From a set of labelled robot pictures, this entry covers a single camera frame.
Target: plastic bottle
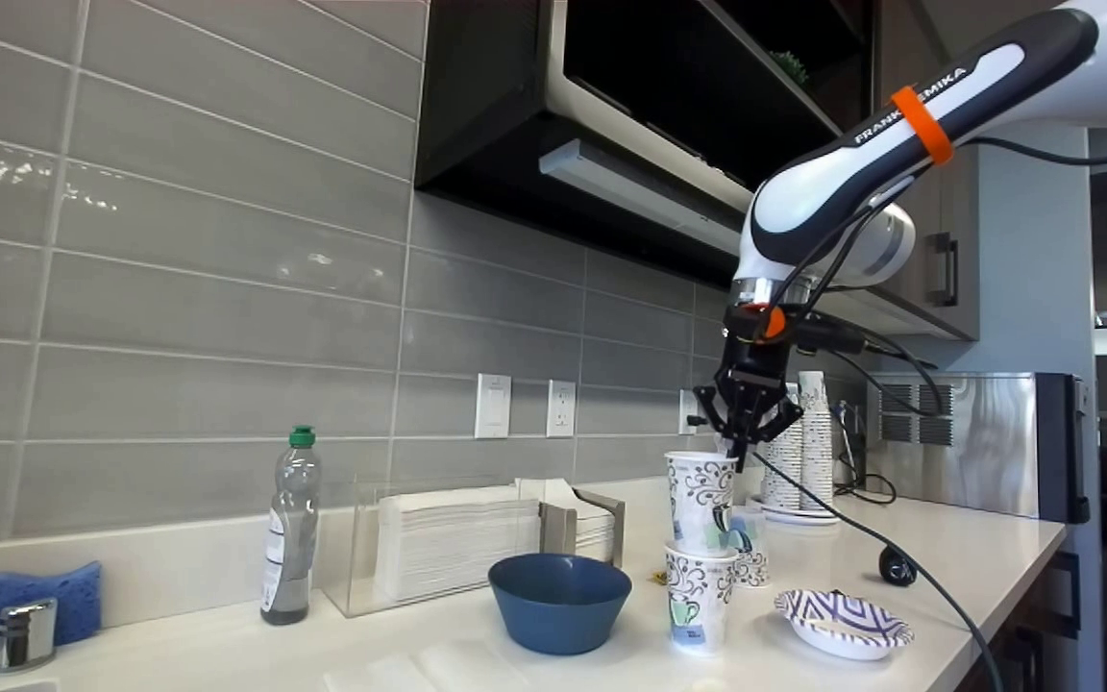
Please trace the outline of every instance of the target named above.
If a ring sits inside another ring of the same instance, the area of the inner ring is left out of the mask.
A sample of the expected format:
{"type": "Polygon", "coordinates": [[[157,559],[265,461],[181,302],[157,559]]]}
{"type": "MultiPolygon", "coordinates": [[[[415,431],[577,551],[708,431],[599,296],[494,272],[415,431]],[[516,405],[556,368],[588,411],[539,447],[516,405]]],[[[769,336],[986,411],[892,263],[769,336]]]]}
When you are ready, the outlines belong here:
{"type": "Polygon", "coordinates": [[[262,620],[299,623],[306,615],[315,528],[317,528],[315,431],[293,427],[289,451],[276,458],[276,492],[270,507],[262,620]]]}

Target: stacked cups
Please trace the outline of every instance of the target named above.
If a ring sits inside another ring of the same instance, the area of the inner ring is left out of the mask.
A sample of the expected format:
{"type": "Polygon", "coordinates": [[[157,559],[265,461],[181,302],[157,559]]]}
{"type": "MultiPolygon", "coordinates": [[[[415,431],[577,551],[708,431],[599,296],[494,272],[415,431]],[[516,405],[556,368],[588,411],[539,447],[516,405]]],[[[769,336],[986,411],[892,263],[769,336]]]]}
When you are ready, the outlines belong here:
{"type": "Polygon", "coordinates": [[[757,583],[754,529],[732,519],[732,458],[671,451],[667,458],[667,636],[680,651],[718,651],[732,579],[757,583]]]}

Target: white countertop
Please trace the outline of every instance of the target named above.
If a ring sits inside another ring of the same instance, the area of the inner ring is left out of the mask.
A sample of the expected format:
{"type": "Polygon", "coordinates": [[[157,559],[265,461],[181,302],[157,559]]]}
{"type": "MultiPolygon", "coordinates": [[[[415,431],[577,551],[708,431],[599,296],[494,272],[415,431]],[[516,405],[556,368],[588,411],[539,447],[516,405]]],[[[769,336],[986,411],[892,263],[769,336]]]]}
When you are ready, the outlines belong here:
{"type": "MultiPolygon", "coordinates": [[[[1063,540],[1056,524],[960,510],[898,499],[843,510],[909,551],[960,609],[986,631],[1010,615],[1063,540]]],[[[659,542],[627,545],[632,592],[612,641],[582,657],[541,657],[507,641],[493,592],[463,592],[420,609],[343,620],[322,596],[311,620],[265,625],[253,604],[111,625],[30,673],[0,673],[0,692],[181,692],[181,688],[285,688],[285,692],[728,692],[728,688],[953,688],[977,660],[963,623],[914,579],[875,577],[881,545],[848,528],[769,524],[769,577],[737,588],[728,641],[718,657],[689,657],[663,641],[659,542]],[[914,641],[892,660],[860,665],[804,647],[773,598],[785,588],[843,588],[898,615],[914,641]]]]}

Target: small bowl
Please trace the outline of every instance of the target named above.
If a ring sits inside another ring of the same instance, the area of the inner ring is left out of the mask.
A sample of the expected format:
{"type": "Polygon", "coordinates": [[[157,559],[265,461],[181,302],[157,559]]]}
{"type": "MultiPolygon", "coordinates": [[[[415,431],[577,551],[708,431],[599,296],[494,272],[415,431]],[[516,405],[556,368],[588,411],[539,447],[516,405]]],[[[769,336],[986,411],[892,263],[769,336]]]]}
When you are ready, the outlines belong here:
{"type": "Polygon", "coordinates": [[[507,636],[539,655],[588,655],[605,641],[629,577],[579,555],[516,555],[486,570],[507,636]]]}

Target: gray tile backsplash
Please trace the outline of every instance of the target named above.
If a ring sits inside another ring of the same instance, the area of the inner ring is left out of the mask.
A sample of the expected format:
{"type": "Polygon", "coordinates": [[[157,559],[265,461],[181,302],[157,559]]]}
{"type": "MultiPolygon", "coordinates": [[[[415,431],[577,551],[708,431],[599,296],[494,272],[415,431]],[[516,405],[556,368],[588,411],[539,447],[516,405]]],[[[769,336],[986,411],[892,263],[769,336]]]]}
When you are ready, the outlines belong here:
{"type": "Polygon", "coordinates": [[[427,0],[0,0],[0,540],[253,515],[293,423],[326,502],[659,472],[722,288],[420,197],[424,30],[427,0]],[[472,438],[477,373],[512,438],[472,438]]]}

